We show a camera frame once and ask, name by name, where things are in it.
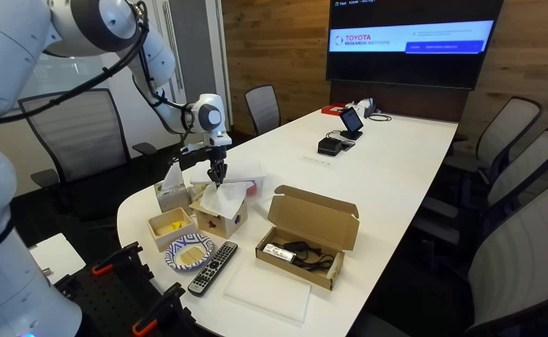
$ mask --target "cardboard box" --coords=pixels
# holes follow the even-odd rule
[[[205,211],[203,208],[200,208],[198,202],[194,202],[190,208],[194,209],[198,228],[220,237],[230,237],[245,222],[248,215],[246,200],[241,202],[239,209],[230,219]]]
[[[351,251],[355,245],[357,206],[280,185],[274,189],[269,221],[274,226],[256,245],[256,258],[331,290],[334,277],[340,273],[344,251]],[[308,271],[261,251],[267,243],[282,245],[288,241],[304,241],[321,249],[323,254],[334,256],[331,267]]]
[[[183,208],[173,208],[173,209],[164,211],[157,217],[151,217],[147,221],[147,230],[149,230],[155,245],[159,247],[159,251],[168,249],[168,245],[172,241],[175,241],[177,237],[181,237],[185,234],[198,232],[196,222],[192,221],[192,217],[188,217],[183,211]]]

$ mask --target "cable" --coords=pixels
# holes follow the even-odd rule
[[[144,80],[145,80],[147,91],[155,99],[155,103],[149,103],[145,99],[149,103],[149,106],[155,108],[159,105],[168,105],[168,106],[173,106],[173,108],[177,108],[181,112],[179,114],[179,121],[181,121],[185,133],[173,131],[172,127],[168,127],[168,123],[164,120],[160,120],[160,121],[162,121],[162,125],[164,125],[166,131],[170,131],[173,134],[179,134],[181,136],[179,142],[183,144],[185,138],[190,134],[190,129],[194,127],[194,114],[192,114],[190,106],[188,105],[175,105],[175,103],[172,103],[172,101],[166,99],[164,91],[160,91],[160,95],[159,95],[153,90],[153,86],[151,86],[153,76],[149,75],[149,67],[147,67],[144,45],[140,47],[138,60],[140,60],[140,67],[142,67],[142,73],[144,73]]]
[[[366,120],[372,120],[372,121],[389,121],[390,116],[377,108],[372,114],[368,114]]]
[[[306,241],[271,243],[293,252],[291,264],[308,271],[327,271],[334,260],[331,254],[325,254],[319,247],[310,247]]]
[[[44,112],[44,110],[48,110],[48,108],[52,108],[52,106],[56,106],[56,105],[59,105],[59,103],[63,103],[63,101],[74,97],[74,95],[80,95],[80,93],[91,90],[93,86],[104,82],[106,78],[114,76],[114,75],[119,73],[123,67],[127,67],[127,63],[132,61],[132,58],[134,58],[134,56],[138,54],[138,50],[142,48],[142,45],[144,45],[144,41],[145,41],[145,35],[147,35],[147,24],[145,24],[145,18],[147,18],[147,15],[145,15],[145,3],[144,3],[144,2],[138,2],[136,5],[138,5],[138,7],[136,7],[138,11],[134,11],[134,17],[136,17],[136,20],[138,20],[140,35],[138,35],[136,43],[129,48],[129,52],[127,52],[121,60],[117,60],[112,67],[102,67],[102,73],[99,73],[97,76],[93,76],[93,78],[89,78],[89,80],[86,80],[86,82],[82,82],[82,84],[71,88],[69,91],[61,93],[59,97],[50,99],[46,105],[41,105],[41,106],[37,106],[37,108],[33,108],[33,110],[28,110],[28,112],[20,112],[20,114],[16,114],[16,116],[5,116],[5,118],[0,118],[0,123],[11,123],[11,121],[16,121],[16,120],[24,120],[24,118],[35,116],[35,114],[39,114],[39,112]]]
[[[336,140],[340,140],[346,146],[353,146],[355,144],[355,140],[342,136],[342,129],[332,129],[332,131],[325,133],[325,138],[336,138]]]

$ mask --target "wall-mounted screen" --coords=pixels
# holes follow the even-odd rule
[[[465,88],[501,0],[331,0],[327,78]]]

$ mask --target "brown box lid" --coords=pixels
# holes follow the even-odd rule
[[[274,189],[269,221],[278,228],[338,251],[351,251],[359,232],[359,209],[355,204],[289,185]]]

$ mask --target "white conference table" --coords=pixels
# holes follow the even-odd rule
[[[261,191],[250,202],[246,222],[230,237],[239,245],[235,256],[202,297],[187,292],[181,303],[192,310],[198,324],[230,337],[346,335],[418,209],[456,125],[407,116],[392,116],[390,121],[364,120],[362,136],[351,149],[325,157],[316,153],[317,140],[344,127],[340,118],[316,110],[235,146],[228,151],[230,170],[233,163],[254,163],[265,176]],[[200,168],[203,164],[183,174],[188,178]],[[271,267],[293,277],[254,256],[258,239],[271,228],[265,213],[273,189],[280,183],[353,202],[359,208],[355,249],[346,252],[332,290],[312,284],[303,322],[224,294],[239,267]],[[138,241],[144,247],[140,258],[149,266],[155,275],[153,284],[162,292],[173,282],[187,286],[198,271],[177,273],[164,264],[145,224],[159,213],[151,187],[130,194],[117,209],[117,236],[121,245]],[[216,245],[224,241],[216,236],[209,237]]]

